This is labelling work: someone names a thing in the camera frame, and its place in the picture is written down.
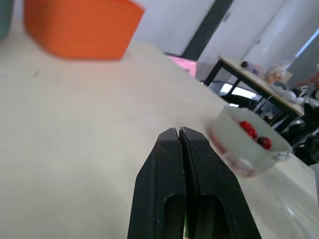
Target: desk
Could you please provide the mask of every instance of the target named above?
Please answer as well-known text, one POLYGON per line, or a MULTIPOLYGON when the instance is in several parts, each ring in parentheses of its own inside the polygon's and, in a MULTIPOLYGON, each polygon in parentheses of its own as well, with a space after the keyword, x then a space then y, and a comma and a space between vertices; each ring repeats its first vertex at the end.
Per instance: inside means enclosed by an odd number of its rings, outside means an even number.
POLYGON ((215 65, 214 69, 211 71, 204 84, 209 86, 209 84, 217 76, 221 68, 224 68, 238 78, 228 94, 231 94, 233 90, 238 86, 238 84, 242 81, 258 94, 260 94, 263 98, 267 99, 272 96, 269 99, 269 102, 273 103, 281 111, 285 112, 288 115, 284 122, 279 127, 277 127, 277 131, 280 132, 284 130, 292 121, 304 115, 304 109, 302 106, 293 104, 280 97, 263 79, 247 70, 243 70, 243 68, 240 66, 240 62, 233 59, 219 56, 218 63, 215 65))
MULTIPOLYGON (((132 43, 121 61, 67 61, 16 22, 0 45, 0 99, 1 239, 126 238, 135 178, 158 135, 204 132, 226 105, 151 45, 132 43)), ((291 239, 295 224, 265 197, 276 177, 272 190, 297 192, 315 212, 315 176, 293 157, 238 178, 261 236, 291 239)))

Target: white table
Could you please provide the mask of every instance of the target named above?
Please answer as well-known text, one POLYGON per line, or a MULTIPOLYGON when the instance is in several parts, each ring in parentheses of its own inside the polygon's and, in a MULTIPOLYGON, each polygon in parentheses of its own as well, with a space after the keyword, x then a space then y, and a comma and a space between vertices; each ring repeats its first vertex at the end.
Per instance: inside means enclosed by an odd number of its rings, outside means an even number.
MULTIPOLYGON (((151 45, 132 43, 116 62, 67 61, 15 23, 0 44, 0 238, 126 238, 157 136, 204 132, 225 104, 151 45)), ((317 219, 314 173, 297 158, 238 179, 263 238, 296 238, 267 184, 317 219)))

